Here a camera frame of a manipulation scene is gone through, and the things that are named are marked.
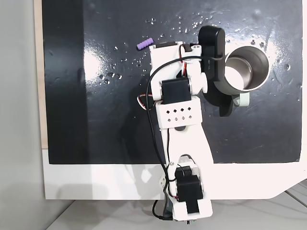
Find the gray floor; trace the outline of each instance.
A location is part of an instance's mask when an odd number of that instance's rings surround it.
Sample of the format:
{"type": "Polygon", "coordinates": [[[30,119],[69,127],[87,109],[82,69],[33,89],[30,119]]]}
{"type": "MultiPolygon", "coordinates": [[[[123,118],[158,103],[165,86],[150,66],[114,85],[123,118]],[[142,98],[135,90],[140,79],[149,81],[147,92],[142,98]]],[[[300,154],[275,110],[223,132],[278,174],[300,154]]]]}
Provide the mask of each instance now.
{"type": "MultiPolygon", "coordinates": [[[[307,202],[307,181],[290,190],[307,202]]],[[[152,201],[75,201],[48,230],[305,230],[307,208],[286,193],[270,200],[213,201],[213,216],[187,225],[151,216],[152,201]]],[[[162,201],[157,207],[161,211],[162,201]]]]}

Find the red wire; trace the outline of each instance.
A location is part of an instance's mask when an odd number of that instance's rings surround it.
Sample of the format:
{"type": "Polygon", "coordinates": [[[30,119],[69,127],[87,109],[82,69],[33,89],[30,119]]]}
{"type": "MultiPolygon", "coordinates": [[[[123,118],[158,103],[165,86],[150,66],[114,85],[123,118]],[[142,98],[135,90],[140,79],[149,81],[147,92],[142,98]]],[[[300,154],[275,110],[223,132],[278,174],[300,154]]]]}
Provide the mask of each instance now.
{"type": "MultiPolygon", "coordinates": [[[[179,46],[179,58],[181,58],[181,47],[182,47],[182,46],[183,46],[183,44],[181,44],[181,45],[179,46]]],[[[185,62],[185,63],[184,63],[184,67],[183,67],[183,73],[182,73],[183,77],[185,77],[186,72],[187,72],[187,64],[186,64],[186,62],[185,62]]]]}

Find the mug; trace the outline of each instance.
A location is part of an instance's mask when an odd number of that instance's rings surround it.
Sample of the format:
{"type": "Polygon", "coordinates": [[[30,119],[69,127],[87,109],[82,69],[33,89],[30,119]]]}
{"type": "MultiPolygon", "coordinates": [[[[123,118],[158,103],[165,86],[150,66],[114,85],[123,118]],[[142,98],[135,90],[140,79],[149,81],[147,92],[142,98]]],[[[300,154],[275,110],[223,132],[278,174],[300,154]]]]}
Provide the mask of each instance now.
{"type": "Polygon", "coordinates": [[[214,84],[222,93],[231,95],[236,106],[248,106],[249,92],[261,87],[269,73],[269,59],[261,49],[241,46],[227,54],[225,75],[214,84]]]}

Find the black cable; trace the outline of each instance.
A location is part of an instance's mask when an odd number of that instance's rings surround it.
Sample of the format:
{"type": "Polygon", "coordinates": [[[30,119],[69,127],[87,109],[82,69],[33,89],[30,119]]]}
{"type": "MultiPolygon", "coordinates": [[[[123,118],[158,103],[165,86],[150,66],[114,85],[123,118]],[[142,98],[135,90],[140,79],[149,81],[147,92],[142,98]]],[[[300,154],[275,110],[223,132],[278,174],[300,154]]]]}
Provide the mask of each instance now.
{"type": "MultiPolygon", "coordinates": [[[[153,137],[153,146],[154,146],[154,149],[155,149],[155,153],[157,155],[157,158],[161,164],[161,167],[163,168],[163,171],[165,173],[165,186],[164,186],[164,189],[163,189],[163,192],[165,193],[166,191],[166,188],[168,187],[168,192],[169,194],[171,195],[170,193],[170,189],[169,189],[169,178],[168,178],[168,173],[167,173],[167,169],[165,167],[165,165],[163,164],[163,161],[162,161],[162,158],[159,154],[159,150],[158,150],[158,147],[157,147],[157,143],[156,143],[156,139],[155,139],[155,134],[154,134],[154,127],[153,127],[153,123],[152,123],[152,119],[151,119],[151,116],[150,116],[150,109],[149,109],[149,86],[150,86],[150,82],[151,80],[153,79],[153,77],[157,74],[158,71],[160,71],[161,69],[163,69],[164,67],[168,66],[168,65],[171,65],[173,63],[176,63],[178,61],[183,61],[183,60],[186,60],[186,59],[208,59],[208,58],[211,58],[212,60],[221,60],[223,58],[212,58],[212,57],[200,57],[200,56],[187,56],[187,57],[181,57],[181,58],[177,58],[177,59],[174,59],[174,60],[171,60],[163,65],[161,65],[160,67],[158,67],[153,73],[152,75],[150,76],[149,80],[148,80],[148,83],[147,83],[147,87],[146,87],[146,112],[147,112],[147,117],[148,117],[148,121],[149,121],[149,125],[150,125],[150,130],[151,130],[151,133],[152,133],[152,137],[153,137]]],[[[154,211],[154,208],[157,204],[158,200],[156,200],[153,204],[153,214],[155,217],[161,219],[161,216],[158,216],[156,215],[155,211],[154,211]]]]}
{"type": "Polygon", "coordinates": [[[300,203],[301,205],[303,205],[304,207],[307,208],[307,205],[301,201],[300,199],[298,199],[295,195],[292,195],[291,193],[288,192],[288,190],[285,191],[285,193],[287,193],[290,197],[292,197],[294,200],[296,200],[298,203],[300,203]]]}
{"type": "Polygon", "coordinates": [[[167,129],[167,158],[168,158],[168,163],[169,163],[169,152],[168,152],[168,148],[169,148],[169,128],[167,129]]]}
{"type": "Polygon", "coordinates": [[[158,216],[156,213],[155,213],[155,206],[157,205],[157,202],[158,200],[155,200],[154,203],[153,203],[153,215],[155,217],[157,217],[158,219],[161,219],[161,216],[158,216]]]}
{"type": "Polygon", "coordinates": [[[183,176],[184,176],[184,170],[183,170],[183,168],[181,167],[181,165],[180,164],[177,164],[180,168],[181,168],[181,170],[182,170],[182,173],[183,173],[183,176]]]}

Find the wire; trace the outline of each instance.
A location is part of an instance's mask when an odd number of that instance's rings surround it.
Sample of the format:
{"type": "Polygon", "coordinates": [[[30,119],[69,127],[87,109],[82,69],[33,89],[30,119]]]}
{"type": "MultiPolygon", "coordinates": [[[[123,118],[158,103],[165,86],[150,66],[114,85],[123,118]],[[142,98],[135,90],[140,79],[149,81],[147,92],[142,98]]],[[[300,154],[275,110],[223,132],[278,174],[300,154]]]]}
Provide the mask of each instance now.
{"type": "Polygon", "coordinates": [[[168,163],[169,163],[169,128],[167,129],[167,146],[166,146],[166,150],[167,150],[167,158],[168,158],[168,163]]]}
{"type": "Polygon", "coordinates": [[[307,207],[307,205],[301,201],[300,199],[298,199],[296,196],[292,195],[291,193],[288,192],[288,190],[285,191],[285,193],[287,193],[290,197],[292,197],[294,200],[296,200],[298,203],[300,203],[301,205],[303,205],[304,207],[307,207]]]}
{"type": "MultiPolygon", "coordinates": [[[[179,46],[179,58],[181,58],[181,47],[183,46],[183,44],[181,44],[179,46]]],[[[183,72],[182,72],[182,76],[185,77],[186,76],[186,72],[187,72],[187,63],[184,63],[184,67],[183,67],[183,72]]]]}
{"type": "MultiPolygon", "coordinates": [[[[159,162],[160,162],[160,164],[161,164],[161,167],[162,167],[162,169],[163,169],[163,171],[164,171],[164,173],[165,173],[165,180],[166,180],[165,185],[169,185],[168,173],[167,173],[167,169],[166,169],[166,167],[165,167],[165,165],[164,165],[164,163],[163,163],[163,161],[162,161],[162,158],[161,158],[161,156],[160,156],[160,154],[159,154],[159,150],[158,150],[158,147],[157,147],[156,138],[155,138],[155,134],[154,134],[154,127],[153,127],[153,123],[152,123],[152,119],[151,119],[151,115],[150,115],[150,109],[151,109],[151,108],[149,108],[149,103],[148,103],[148,101],[149,101],[149,86],[150,86],[150,82],[151,82],[151,80],[153,79],[153,77],[157,74],[158,71],[160,71],[161,69],[163,69],[164,67],[166,67],[166,66],[168,66],[168,65],[171,65],[171,64],[176,63],[176,62],[178,62],[178,61],[183,61],[183,60],[186,60],[186,59],[207,59],[207,58],[210,58],[210,57],[187,56],[187,57],[181,57],[181,58],[178,58],[178,59],[171,60],[171,61],[169,61],[169,62],[167,62],[167,63],[161,65],[160,67],[158,67],[158,68],[152,73],[152,75],[150,76],[150,78],[149,78],[149,80],[148,80],[148,83],[147,83],[146,94],[145,94],[145,96],[146,96],[146,108],[147,108],[147,109],[146,109],[146,112],[147,112],[147,117],[148,117],[148,121],[149,121],[149,125],[150,125],[150,130],[151,130],[151,134],[152,134],[152,138],[153,138],[153,146],[154,146],[154,149],[155,149],[155,153],[156,153],[157,158],[158,158],[158,160],[159,160],[159,162]]],[[[211,59],[212,59],[212,60],[222,60],[223,57],[221,57],[221,58],[212,58],[212,57],[211,57],[211,59]]],[[[169,188],[169,186],[164,186],[163,192],[165,193],[166,187],[168,187],[168,191],[169,191],[169,194],[170,194],[170,188],[169,188]]],[[[155,217],[157,217],[157,218],[159,218],[159,219],[165,219],[165,218],[163,218],[163,217],[161,217],[161,216],[156,215],[156,213],[155,213],[155,211],[154,211],[157,202],[158,202],[158,200],[156,200],[156,201],[154,202],[154,204],[153,204],[153,214],[154,214],[155,217]]]]}
{"type": "Polygon", "coordinates": [[[181,165],[180,164],[177,164],[180,168],[181,168],[181,170],[182,170],[182,173],[183,173],[183,176],[184,176],[184,170],[183,170],[183,168],[181,167],[181,165]]]}
{"type": "Polygon", "coordinates": [[[144,97],[145,95],[146,95],[146,94],[142,93],[141,95],[139,95],[139,96],[136,98],[136,100],[138,101],[140,107],[141,107],[143,110],[146,110],[146,107],[145,107],[145,105],[142,103],[141,97],[144,97]]]}

